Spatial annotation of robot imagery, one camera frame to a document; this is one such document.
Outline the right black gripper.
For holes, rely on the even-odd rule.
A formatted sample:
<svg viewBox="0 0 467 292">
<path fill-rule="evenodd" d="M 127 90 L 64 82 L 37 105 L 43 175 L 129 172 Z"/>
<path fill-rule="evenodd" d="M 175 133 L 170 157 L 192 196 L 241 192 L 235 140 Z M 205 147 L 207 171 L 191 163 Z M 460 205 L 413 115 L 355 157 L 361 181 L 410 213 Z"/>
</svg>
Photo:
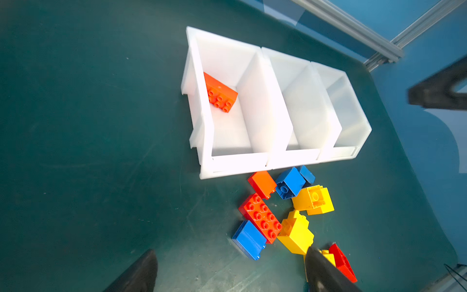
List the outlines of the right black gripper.
<svg viewBox="0 0 467 292">
<path fill-rule="evenodd" d="M 456 86 L 467 81 L 467 56 L 411 87 L 408 102 L 426 109 L 467 110 L 467 94 Z"/>
</svg>

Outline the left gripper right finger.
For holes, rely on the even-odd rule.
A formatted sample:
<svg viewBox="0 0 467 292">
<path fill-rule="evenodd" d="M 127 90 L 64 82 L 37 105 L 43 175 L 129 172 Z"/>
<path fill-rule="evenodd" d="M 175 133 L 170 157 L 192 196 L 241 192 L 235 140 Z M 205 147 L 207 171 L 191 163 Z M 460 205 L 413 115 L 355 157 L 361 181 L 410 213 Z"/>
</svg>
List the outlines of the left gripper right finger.
<svg viewBox="0 0 467 292">
<path fill-rule="evenodd" d="M 310 292 L 361 291 L 312 246 L 305 256 L 305 272 Z"/>
</svg>

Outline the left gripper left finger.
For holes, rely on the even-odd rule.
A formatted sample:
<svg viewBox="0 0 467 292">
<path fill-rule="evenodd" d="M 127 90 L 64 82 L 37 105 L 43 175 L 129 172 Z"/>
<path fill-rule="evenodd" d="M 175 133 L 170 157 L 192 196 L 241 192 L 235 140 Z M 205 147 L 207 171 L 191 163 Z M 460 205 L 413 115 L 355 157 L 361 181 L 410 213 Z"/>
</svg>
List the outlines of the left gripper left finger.
<svg viewBox="0 0 467 292">
<path fill-rule="evenodd" d="M 158 260 L 148 249 L 127 268 L 104 292 L 153 292 L 158 273 Z"/>
</svg>

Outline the yellow brick top studs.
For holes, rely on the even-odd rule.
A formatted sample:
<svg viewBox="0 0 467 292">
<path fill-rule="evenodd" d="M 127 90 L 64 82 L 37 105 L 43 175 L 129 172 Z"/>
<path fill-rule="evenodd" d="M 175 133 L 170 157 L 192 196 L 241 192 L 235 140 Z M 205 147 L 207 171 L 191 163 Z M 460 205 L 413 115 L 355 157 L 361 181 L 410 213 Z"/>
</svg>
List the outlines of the yellow brick top studs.
<svg viewBox="0 0 467 292">
<path fill-rule="evenodd" d="M 295 210 L 306 211 L 307 215 L 320 215 L 334 211 L 334 205 L 326 187 L 316 185 L 302 189 L 292 198 Z"/>
</svg>

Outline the blue brick top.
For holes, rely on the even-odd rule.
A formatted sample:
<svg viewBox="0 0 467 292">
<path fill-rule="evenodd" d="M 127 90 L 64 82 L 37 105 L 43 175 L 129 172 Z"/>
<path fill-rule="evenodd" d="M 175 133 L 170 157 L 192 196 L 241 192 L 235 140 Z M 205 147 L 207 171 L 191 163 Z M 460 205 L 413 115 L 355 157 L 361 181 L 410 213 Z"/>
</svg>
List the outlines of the blue brick top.
<svg viewBox="0 0 467 292">
<path fill-rule="evenodd" d="M 276 179 L 276 192 L 283 200 L 298 196 L 306 181 L 296 167 L 284 171 Z"/>
</svg>

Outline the long red brick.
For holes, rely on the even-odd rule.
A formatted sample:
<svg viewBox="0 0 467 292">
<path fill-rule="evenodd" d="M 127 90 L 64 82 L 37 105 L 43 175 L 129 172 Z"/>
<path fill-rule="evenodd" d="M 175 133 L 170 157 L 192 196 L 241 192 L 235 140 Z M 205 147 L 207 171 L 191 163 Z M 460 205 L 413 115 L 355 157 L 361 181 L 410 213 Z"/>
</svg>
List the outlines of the long red brick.
<svg viewBox="0 0 467 292">
<path fill-rule="evenodd" d="M 266 238 L 266 243 L 274 243 L 282 230 L 282 224 L 257 193 L 250 195 L 238 210 Z"/>
<path fill-rule="evenodd" d="M 235 104 L 238 92 L 204 73 L 209 102 L 224 113 L 230 112 Z"/>
</svg>

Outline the red brick right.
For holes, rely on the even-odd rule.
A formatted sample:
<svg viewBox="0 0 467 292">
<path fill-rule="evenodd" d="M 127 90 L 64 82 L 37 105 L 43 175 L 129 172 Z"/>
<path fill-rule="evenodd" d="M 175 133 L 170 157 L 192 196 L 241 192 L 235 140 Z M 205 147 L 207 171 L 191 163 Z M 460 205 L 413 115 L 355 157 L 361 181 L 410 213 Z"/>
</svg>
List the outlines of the red brick right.
<svg viewBox="0 0 467 292">
<path fill-rule="evenodd" d="M 357 278 L 353 269 L 346 258 L 345 254 L 341 251 L 336 243 L 329 247 L 329 253 L 334 255 L 336 268 L 352 283 L 357 283 Z"/>
</svg>

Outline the blue brick left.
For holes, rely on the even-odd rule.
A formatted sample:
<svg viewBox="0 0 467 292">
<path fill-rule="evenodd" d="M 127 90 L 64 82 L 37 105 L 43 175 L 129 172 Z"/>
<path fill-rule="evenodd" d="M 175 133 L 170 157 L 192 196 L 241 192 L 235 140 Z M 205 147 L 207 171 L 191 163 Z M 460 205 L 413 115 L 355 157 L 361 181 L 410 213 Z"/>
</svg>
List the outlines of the blue brick left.
<svg viewBox="0 0 467 292">
<path fill-rule="evenodd" d="M 266 238 L 249 220 L 241 223 L 232 240 L 252 260 L 259 260 L 261 252 L 266 248 Z"/>
</svg>

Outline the white right bin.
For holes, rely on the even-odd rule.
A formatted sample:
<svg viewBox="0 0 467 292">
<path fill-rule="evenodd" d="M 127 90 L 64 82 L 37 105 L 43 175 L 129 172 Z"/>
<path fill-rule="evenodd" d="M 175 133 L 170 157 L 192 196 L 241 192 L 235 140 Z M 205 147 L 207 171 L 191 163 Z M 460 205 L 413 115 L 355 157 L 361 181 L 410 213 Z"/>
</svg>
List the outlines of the white right bin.
<svg viewBox="0 0 467 292">
<path fill-rule="evenodd" d="M 312 65 L 327 90 L 342 127 L 336 142 L 321 151 L 318 161 L 354 159 L 372 131 L 368 119 L 346 72 L 316 62 Z"/>
</svg>

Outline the white bin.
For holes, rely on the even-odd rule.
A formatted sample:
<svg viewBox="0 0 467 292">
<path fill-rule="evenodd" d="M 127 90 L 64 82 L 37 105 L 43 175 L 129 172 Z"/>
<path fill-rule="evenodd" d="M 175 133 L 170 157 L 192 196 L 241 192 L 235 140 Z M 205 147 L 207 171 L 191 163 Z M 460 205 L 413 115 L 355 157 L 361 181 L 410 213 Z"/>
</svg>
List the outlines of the white bin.
<svg viewBox="0 0 467 292">
<path fill-rule="evenodd" d="M 372 131 L 368 119 L 346 72 L 316 62 L 312 65 L 327 90 L 342 127 L 336 142 L 321 151 L 318 161 L 354 159 Z"/>
<path fill-rule="evenodd" d="M 272 168 L 332 161 L 342 125 L 316 67 L 272 49 L 262 51 L 272 65 L 293 125 L 285 135 L 286 148 L 272 156 Z"/>
<path fill-rule="evenodd" d="M 271 62 L 258 46 L 194 27 L 181 91 L 189 101 L 202 180 L 273 169 L 293 125 Z M 238 93 L 230 112 L 209 102 L 205 75 Z"/>
</svg>

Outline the small blue brick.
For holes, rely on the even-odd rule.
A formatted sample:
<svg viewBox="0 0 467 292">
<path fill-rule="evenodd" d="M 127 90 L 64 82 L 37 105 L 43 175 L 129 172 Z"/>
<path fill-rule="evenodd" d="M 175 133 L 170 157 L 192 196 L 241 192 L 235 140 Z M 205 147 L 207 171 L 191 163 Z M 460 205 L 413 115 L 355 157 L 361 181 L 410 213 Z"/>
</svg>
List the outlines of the small blue brick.
<svg viewBox="0 0 467 292">
<path fill-rule="evenodd" d="M 316 177 L 305 165 L 299 166 L 297 169 L 307 184 L 313 185 L 315 183 Z"/>
</svg>

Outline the red brick top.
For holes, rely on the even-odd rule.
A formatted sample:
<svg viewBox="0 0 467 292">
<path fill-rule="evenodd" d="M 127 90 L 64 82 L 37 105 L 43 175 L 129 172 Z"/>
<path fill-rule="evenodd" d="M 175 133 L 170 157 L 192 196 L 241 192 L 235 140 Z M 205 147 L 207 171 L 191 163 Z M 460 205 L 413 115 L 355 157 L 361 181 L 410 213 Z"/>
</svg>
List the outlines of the red brick top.
<svg viewBox="0 0 467 292">
<path fill-rule="evenodd" d="M 248 183 L 255 190 L 255 193 L 264 200 L 270 199 L 277 187 L 276 182 L 267 171 L 255 172 L 248 178 Z"/>
</svg>

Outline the white middle bin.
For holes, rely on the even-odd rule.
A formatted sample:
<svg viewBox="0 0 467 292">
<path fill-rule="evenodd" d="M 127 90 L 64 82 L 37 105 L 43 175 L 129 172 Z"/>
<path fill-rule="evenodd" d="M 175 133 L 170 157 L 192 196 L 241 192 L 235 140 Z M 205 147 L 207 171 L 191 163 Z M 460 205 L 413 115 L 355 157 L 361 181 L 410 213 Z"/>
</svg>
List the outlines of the white middle bin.
<svg viewBox="0 0 467 292">
<path fill-rule="evenodd" d="M 272 65 L 293 125 L 285 135 L 286 148 L 272 156 L 272 168 L 332 161 L 342 125 L 316 67 L 272 49 L 262 51 Z"/>
</svg>

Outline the white left bin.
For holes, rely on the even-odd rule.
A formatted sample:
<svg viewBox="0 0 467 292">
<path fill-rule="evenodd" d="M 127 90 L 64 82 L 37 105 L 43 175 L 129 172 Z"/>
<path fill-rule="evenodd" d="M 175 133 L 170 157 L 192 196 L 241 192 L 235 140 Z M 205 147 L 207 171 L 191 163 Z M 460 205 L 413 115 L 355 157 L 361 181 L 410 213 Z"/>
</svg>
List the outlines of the white left bin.
<svg viewBox="0 0 467 292">
<path fill-rule="evenodd" d="M 271 62 L 258 46 L 194 27 L 181 91 L 189 101 L 202 180 L 273 169 L 293 125 Z M 209 102 L 205 75 L 238 93 L 230 112 Z"/>
</svg>

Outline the right aluminium frame post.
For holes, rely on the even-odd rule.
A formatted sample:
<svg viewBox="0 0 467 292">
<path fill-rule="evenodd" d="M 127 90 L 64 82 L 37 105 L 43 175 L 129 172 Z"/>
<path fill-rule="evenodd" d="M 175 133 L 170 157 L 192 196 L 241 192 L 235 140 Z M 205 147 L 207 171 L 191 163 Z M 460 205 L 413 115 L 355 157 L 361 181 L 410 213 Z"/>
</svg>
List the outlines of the right aluminium frame post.
<svg viewBox="0 0 467 292">
<path fill-rule="evenodd" d="M 422 16 L 416 19 L 405 30 L 400 32 L 391 42 L 399 49 L 403 49 L 409 43 L 414 41 L 420 35 L 425 33 L 428 29 L 433 27 L 444 17 L 448 16 L 451 12 L 456 10 L 465 0 L 442 0 L 431 7 Z M 386 63 L 395 63 L 399 61 L 400 57 L 391 60 L 389 57 L 383 56 L 382 53 L 377 53 L 364 62 L 368 71 L 373 71 L 377 67 Z"/>
</svg>

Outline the horizontal aluminium frame bar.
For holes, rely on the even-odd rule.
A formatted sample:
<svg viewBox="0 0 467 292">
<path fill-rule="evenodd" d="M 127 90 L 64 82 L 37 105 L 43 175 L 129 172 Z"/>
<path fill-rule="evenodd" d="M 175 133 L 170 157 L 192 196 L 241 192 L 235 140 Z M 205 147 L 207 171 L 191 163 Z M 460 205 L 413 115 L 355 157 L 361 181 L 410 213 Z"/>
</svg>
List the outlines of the horizontal aluminium frame bar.
<svg viewBox="0 0 467 292">
<path fill-rule="evenodd" d="M 404 57 L 403 50 L 397 45 L 369 29 L 329 1 L 293 0 L 293 2 L 392 62 L 397 62 Z"/>
</svg>

